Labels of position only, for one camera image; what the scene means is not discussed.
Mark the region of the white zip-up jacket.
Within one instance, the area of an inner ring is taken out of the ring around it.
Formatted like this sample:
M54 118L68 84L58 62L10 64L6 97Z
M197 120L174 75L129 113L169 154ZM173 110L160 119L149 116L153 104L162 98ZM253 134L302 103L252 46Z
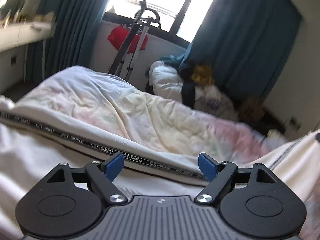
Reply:
M135 157L125 160L115 181L127 196L195 197L208 184L197 166L197 156L154 151L52 109L1 97L1 239L22 237L15 207L54 166L83 167L118 152ZM319 239L319 142L315 133L254 162L265 164L306 204L300 237Z

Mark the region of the brown paper bag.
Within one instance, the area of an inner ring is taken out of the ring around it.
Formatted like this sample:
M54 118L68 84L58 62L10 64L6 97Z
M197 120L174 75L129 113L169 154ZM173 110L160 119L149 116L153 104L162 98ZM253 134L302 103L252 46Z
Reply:
M265 113L262 103L255 98L247 98L238 110L239 120L250 126L256 126Z

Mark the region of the yellow garment on pile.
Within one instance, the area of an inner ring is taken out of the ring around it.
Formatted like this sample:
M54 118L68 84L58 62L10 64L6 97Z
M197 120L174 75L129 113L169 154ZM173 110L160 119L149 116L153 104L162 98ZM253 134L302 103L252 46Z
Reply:
M199 86L214 84L212 68L209 65L196 65L190 78Z

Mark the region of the white rolled comforter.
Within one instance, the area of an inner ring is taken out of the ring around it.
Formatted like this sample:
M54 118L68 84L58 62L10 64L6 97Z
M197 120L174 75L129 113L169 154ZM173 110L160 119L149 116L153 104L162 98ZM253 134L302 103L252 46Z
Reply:
M154 62L149 69L149 84L155 95L182 102L183 80L174 67ZM194 109L221 119L239 120L231 99L213 84L195 87Z

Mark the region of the garment steamer stand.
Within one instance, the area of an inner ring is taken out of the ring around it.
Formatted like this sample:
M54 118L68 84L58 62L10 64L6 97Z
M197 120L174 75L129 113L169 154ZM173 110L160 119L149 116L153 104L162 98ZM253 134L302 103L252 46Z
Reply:
M144 50L148 38L146 37L151 25L157 24L161 28L159 13L147 6L145 0L139 2L140 9L135 14L132 24L122 24L114 28L108 36L108 41L117 50L108 73L120 76L127 55L131 54L131 60L127 66L125 80L130 79L133 67L141 50Z

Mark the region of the red cloth on stand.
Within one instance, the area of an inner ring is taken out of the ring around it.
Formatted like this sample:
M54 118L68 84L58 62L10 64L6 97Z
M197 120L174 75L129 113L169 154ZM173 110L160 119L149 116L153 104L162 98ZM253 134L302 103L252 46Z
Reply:
M111 31L107 39L117 51L120 50L121 45L125 41L125 38L127 37L127 35L130 33L131 29L132 29L131 24L122 24L120 26L117 26ZM142 26L140 25L136 35L133 37L130 43L130 47L128 49L129 54L135 52L135 49L137 47L141 34L142 34Z

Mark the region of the white dressing table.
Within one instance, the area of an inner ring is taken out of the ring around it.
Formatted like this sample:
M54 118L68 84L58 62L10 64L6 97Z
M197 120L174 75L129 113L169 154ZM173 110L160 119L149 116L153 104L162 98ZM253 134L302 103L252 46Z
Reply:
M26 81L28 47L42 42L41 79L45 77L46 42L55 33L53 12L36 15L31 22L9 23L1 21L1 92L20 81Z

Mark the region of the left blue curtain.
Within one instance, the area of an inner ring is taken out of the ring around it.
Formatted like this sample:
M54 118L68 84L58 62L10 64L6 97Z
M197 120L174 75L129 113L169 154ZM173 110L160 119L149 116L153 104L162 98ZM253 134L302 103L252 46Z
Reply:
M38 14L54 12L56 28L46 43L28 46L26 80L39 84L71 66L88 67L108 0L41 0Z

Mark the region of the wall power socket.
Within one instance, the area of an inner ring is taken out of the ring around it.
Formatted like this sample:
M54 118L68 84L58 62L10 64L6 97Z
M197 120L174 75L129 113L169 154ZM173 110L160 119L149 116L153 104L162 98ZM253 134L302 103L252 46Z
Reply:
M301 127L300 122L295 116L292 116L289 119L287 119L285 125L286 125L286 129L290 129L293 131L298 131Z

